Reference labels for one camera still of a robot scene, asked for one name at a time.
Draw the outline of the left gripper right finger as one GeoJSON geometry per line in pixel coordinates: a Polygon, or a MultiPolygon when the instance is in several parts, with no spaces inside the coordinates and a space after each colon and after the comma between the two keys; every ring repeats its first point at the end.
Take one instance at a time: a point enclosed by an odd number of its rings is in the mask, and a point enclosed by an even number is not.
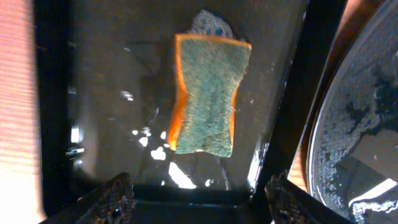
{"type": "Polygon", "coordinates": [[[350,224],[287,179],[275,174],[264,188],[272,219],[277,224],[350,224]]]}

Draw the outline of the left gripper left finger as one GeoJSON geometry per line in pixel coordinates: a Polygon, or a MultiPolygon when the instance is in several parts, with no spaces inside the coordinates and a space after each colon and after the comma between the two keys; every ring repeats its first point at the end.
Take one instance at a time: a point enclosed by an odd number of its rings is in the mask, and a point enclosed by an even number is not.
{"type": "Polygon", "coordinates": [[[135,207],[133,189],[129,173],[122,172],[42,224],[129,224],[135,207]]]}

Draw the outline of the orange green scrub sponge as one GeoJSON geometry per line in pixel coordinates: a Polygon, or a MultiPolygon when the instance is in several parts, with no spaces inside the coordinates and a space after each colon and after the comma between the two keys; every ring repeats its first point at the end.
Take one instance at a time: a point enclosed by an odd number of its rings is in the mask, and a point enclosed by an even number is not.
{"type": "Polygon", "coordinates": [[[176,100],[167,142],[177,154],[233,152],[236,96],[251,44],[200,34],[175,36],[176,100]]]}

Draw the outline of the black round tray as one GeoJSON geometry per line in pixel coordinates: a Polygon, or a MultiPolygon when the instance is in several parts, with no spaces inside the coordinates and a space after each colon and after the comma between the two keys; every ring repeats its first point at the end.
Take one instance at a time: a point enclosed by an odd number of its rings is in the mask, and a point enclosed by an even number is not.
{"type": "Polygon", "coordinates": [[[397,2],[366,23],[321,98],[309,194],[353,223],[397,222],[397,2]]]}

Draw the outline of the black rectangular tray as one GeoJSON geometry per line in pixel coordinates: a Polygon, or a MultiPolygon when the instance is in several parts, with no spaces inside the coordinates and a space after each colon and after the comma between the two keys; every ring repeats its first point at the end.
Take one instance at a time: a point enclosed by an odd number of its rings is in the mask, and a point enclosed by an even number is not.
{"type": "Polygon", "coordinates": [[[35,1],[47,223],[76,223],[130,175],[127,223],[270,223],[264,187],[290,167],[345,1],[35,1]],[[202,10],[252,46],[233,154],[178,155],[174,37],[202,10]]]}

